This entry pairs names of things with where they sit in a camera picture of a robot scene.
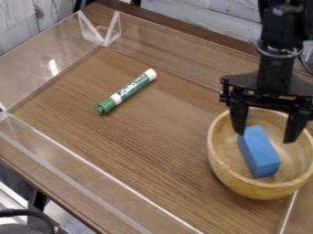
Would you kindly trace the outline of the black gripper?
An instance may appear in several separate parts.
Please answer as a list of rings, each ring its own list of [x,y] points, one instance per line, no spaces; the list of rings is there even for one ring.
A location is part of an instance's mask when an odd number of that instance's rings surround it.
[[[313,83],[293,73],[295,60],[303,55],[304,45],[257,44],[261,55],[258,69],[252,73],[221,78],[221,101],[230,108],[234,131],[246,129],[249,108],[285,112],[289,116],[284,143],[293,143],[313,120]]]

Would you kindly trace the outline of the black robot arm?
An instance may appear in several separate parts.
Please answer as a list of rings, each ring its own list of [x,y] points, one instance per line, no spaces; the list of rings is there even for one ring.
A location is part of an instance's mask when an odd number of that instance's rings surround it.
[[[234,131],[244,133],[252,107],[288,114],[284,142],[295,142],[313,120],[313,82],[293,74],[304,43],[313,40],[313,0],[258,0],[262,23],[253,73],[221,78],[221,101],[230,109]]]

